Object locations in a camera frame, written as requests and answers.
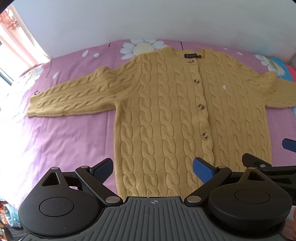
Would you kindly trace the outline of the yellow cable-knit cardigan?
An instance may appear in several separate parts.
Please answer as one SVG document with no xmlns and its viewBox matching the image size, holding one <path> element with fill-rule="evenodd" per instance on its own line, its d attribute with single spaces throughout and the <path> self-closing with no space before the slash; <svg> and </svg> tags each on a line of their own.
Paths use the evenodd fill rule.
<svg viewBox="0 0 296 241">
<path fill-rule="evenodd" d="M 194 158 L 244 171 L 243 154 L 270 162 L 267 108 L 295 106 L 295 83 L 223 52 L 165 47 L 30 98 L 28 117 L 115 110 L 117 190 L 186 197 L 201 181 Z"/>
</svg>

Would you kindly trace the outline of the pink floral bed sheet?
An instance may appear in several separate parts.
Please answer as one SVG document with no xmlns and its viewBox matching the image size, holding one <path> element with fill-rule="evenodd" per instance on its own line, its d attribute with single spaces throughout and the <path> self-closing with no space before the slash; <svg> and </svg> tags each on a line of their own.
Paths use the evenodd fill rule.
<svg viewBox="0 0 296 241">
<path fill-rule="evenodd" d="M 269 58 L 262 55 L 195 42 L 147 39 L 115 41 L 38 66 L 14 83 L 1 108 L 1 198 L 18 208 L 51 167 L 73 171 L 114 156 L 114 110 L 29 118 L 31 96 L 102 66 L 117 68 L 140 52 L 165 47 L 193 51 L 208 48 L 228 54 L 260 74 L 270 70 Z"/>
</svg>

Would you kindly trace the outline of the pink window curtain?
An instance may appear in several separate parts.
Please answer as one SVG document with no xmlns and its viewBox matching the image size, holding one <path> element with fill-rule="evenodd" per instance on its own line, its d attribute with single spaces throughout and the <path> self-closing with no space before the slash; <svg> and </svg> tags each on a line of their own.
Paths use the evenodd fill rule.
<svg viewBox="0 0 296 241">
<path fill-rule="evenodd" d="M 16 79 L 50 57 L 24 24 L 13 4 L 1 13 L 1 69 Z"/>
</svg>

